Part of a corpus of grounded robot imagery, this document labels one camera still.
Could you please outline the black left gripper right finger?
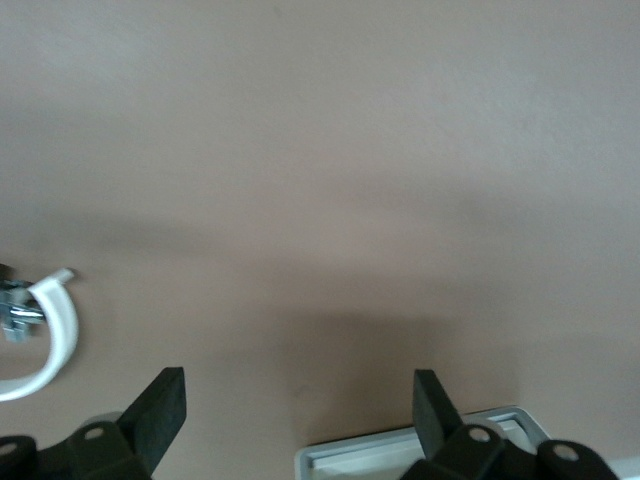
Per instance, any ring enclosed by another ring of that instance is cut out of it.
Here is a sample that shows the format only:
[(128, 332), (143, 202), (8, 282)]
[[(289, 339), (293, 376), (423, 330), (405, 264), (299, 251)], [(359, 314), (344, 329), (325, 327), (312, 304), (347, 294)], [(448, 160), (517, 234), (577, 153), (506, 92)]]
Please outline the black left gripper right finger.
[(412, 415), (424, 458), (399, 480), (540, 480), (533, 454), (462, 420), (432, 370), (414, 372)]

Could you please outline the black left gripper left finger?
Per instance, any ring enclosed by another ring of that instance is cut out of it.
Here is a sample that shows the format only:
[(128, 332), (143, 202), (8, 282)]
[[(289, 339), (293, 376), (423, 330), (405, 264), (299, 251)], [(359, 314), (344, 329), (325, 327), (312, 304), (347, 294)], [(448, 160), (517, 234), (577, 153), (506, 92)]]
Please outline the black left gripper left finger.
[(163, 369), (116, 420), (95, 420), (38, 453), (37, 480), (153, 480), (186, 420), (182, 367)]

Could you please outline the grey plastic tray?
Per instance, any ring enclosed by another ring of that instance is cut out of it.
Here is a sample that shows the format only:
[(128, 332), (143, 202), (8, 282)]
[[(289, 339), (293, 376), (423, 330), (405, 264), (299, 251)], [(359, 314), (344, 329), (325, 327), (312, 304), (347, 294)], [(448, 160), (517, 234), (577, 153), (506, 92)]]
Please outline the grey plastic tray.
[[(528, 453), (550, 438), (518, 406), (464, 414), (462, 421), (491, 429)], [(423, 458), (415, 429), (401, 428), (305, 447), (295, 456), (295, 480), (398, 480)]]

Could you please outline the white curved plastic clamp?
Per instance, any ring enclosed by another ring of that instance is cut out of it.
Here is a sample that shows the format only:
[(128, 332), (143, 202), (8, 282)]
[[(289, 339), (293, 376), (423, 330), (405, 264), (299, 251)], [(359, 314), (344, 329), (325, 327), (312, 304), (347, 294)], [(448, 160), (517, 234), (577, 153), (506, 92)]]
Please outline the white curved plastic clamp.
[(41, 307), (49, 332), (49, 352), (44, 365), (36, 372), (13, 379), (0, 380), (0, 402), (25, 398), (47, 386), (65, 367), (76, 350), (79, 320), (66, 284), (75, 277), (63, 268), (33, 283), (29, 291)]

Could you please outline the brown table mat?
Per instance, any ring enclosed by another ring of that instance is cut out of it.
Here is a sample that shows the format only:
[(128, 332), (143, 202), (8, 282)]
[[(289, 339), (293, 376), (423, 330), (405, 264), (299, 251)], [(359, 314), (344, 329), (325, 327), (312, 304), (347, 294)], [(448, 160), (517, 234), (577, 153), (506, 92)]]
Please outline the brown table mat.
[(166, 366), (157, 480), (516, 404), (640, 456), (640, 0), (0, 0), (0, 263), (76, 272), (58, 442)]

